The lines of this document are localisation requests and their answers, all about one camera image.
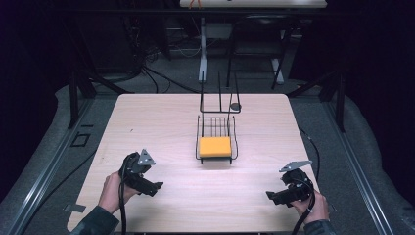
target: chair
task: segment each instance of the chair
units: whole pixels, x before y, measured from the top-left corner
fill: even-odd
[[[228,71],[226,86],[229,86],[232,61],[236,58],[254,57],[278,60],[278,68],[272,70],[258,70],[260,72],[273,71],[275,88],[277,77],[284,61],[286,48],[290,37],[297,26],[297,19],[281,15],[250,15],[233,24],[229,37]]]

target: gray jacket sleeve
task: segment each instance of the gray jacket sleeve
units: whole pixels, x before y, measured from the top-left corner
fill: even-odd
[[[336,235],[336,231],[329,220],[317,220],[304,227],[305,235]]]
[[[78,223],[70,235],[111,234],[118,223],[112,214],[97,206]]]

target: gray carpet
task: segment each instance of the gray carpet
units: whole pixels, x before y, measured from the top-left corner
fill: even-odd
[[[223,55],[222,53],[223,51],[218,50],[217,54],[209,54],[207,92],[215,89],[218,72],[224,78],[226,63],[224,59],[220,58],[220,55]],[[290,71],[289,64],[287,63],[283,67],[283,74],[286,77]],[[155,62],[148,63],[148,67],[189,87],[200,89],[198,56],[185,58],[177,53],[173,54],[172,61],[160,56]],[[163,78],[154,76],[154,80],[160,92],[189,92],[174,84],[171,84],[168,88],[168,82]],[[239,81],[240,92],[286,94],[296,89],[297,84],[301,83],[300,81],[286,80],[284,85],[278,86],[275,91],[272,91],[270,89],[271,82],[272,80],[269,77],[260,80],[241,79]],[[117,85],[136,93],[154,93],[156,91],[154,82],[144,74]],[[79,97],[80,103],[86,112],[81,117],[76,129],[71,131],[67,130],[69,124],[69,90],[65,87],[56,94],[60,103],[54,122],[22,173],[21,178],[0,205],[0,234],[8,234],[30,189],[39,175],[42,174],[42,170],[53,160],[60,149],[64,149],[62,160],[58,163],[58,168],[53,174],[54,177],[44,196],[48,195],[98,147],[115,104],[116,95],[100,84],[95,84],[95,87],[99,94],[94,100],[89,101]],[[291,104],[299,127],[313,140],[320,153],[321,167],[318,185],[321,192],[337,209],[337,211],[331,213],[333,225],[339,234],[382,234],[368,210],[367,202],[362,195],[359,184],[356,182],[356,178],[351,173],[347,151],[343,140],[339,137],[338,131],[333,125],[333,117],[330,115],[332,105],[320,103],[316,98],[316,94],[318,94],[318,88],[312,89],[301,97],[291,99]],[[382,159],[376,140],[360,111],[349,99],[346,100],[345,128],[346,138],[362,165],[379,205],[391,225],[392,232],[402,235],[415,234],[413,209],[395,192],[391,181],[383,173],[381,168]],[[61,144],[65,139],[68,140],[66,141],[68,144],[63,148]],[[316,152],[305,135],[303,135],[303,142],[310,159],[317,163]],[[72,147],[71,144],[85,145],[83,147]],[[68,234],[66,224],[69,220],[69,212],[64,211],[63,208],[68,204],[75,203],[90,163],[91,160],[87,161],[52,194],[30,222],[24,234]]]

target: light wood tabletop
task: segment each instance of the light wood tabletop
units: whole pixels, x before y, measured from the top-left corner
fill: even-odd
[[[192,0],[180,0],[181,7],[189,7]],[[200,0],[203,8],[325,8],[325,0]],[[193,0],[198,8],[198,0]]]
[[[206,94],[206,107],[214,107],[217,97]],[[127,155],[146,149],[156,164],[144,177],[164,185],[154,197],[130,199],[127,231],[292,231],[297,212],[275,206],[265,193],[287,189],[280,168],[308,160],[290,102],[281,94],[240,94],[240,99],[242,111],[233,115],[238,159],[201,164],[195,158],[200,95],[119,96],[76,202],[86,209],[71,214],[68,230],[97,205],[106,176],[118,171]],[[301,169],[318,190],[311,166]],[[115,216],[120,219],[119,211]]]

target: yellow sponge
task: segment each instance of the yellow sponge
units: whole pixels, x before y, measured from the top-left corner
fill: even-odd
[[[231,137],[201,137],[199,156],[201,158],[232,157]]]

